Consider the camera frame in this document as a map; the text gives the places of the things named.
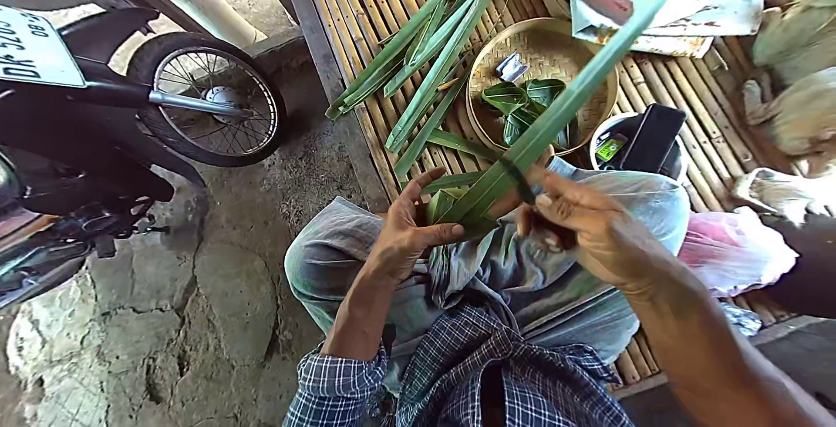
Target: motorcycle fender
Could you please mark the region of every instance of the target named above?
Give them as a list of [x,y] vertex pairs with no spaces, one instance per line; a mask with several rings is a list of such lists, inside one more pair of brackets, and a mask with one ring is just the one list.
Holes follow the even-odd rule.
[[128,37],[156,19],[160,12],[132,7],[87,16],[58,29],[70,53],[107,63]]

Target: woven bamboo basket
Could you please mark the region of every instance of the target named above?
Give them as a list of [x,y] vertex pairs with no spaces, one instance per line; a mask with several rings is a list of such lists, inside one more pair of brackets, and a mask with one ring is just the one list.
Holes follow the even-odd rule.
[[[496,66],[517,52],[522,62],[529,66],[528,71],[516,80],[517,85],[539,78],[559,79],[568,86],[593,56],[590,45],[572,38],[571,33],[568,21],[550,17],[529,19],[503,30],[482,48],[467,81],[466,106],[467,117],[484,144],[497,151],[507,150],[502,141],[500,118],[482,103],[482,91],[500,81]],[[618,73],[613,70],[578,111],[581,141],[559,152],[559,156],[568,155],[589,143],[595,129],[613,111],[618,86]]]

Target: light blue sarong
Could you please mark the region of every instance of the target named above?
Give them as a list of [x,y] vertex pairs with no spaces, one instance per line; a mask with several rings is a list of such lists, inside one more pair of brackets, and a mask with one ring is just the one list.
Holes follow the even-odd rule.
[[[672,179],[633,171],[587,171],[553,158],[549,169],[612,196],[671,252],[684,240],[689,206]],[[529,342],[544,347],[586,343],[612,362],[639,320],[624,297],[583,269],[572,251],[550,251],[517,235],[511,212],[481,239],[436,247],[395,291],[388,323],[395,340],[385,380],[393,393],[411,355],[445,309],[464,301],[486,306]],[[384,221],[336,198],[308,223],[285,257],[291,289],[327,333]]]

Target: white plastic bag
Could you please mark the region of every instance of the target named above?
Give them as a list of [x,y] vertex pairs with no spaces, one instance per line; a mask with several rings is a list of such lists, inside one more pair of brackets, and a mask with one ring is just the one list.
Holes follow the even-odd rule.
[[799,255],[751,208],[691,214],[678,257],[713,296],[736,296],[775,283]]

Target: green label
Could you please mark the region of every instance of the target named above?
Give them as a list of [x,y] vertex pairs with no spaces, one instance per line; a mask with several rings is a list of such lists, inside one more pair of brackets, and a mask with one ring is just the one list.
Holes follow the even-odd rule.
[[623,141],[616,138],[610,138],[609,140],[603,142],[601,147],[595,151],[595,156],[598,156],[602,161],[604,161],[604,163],[606,163],[611,160],[623,146]]

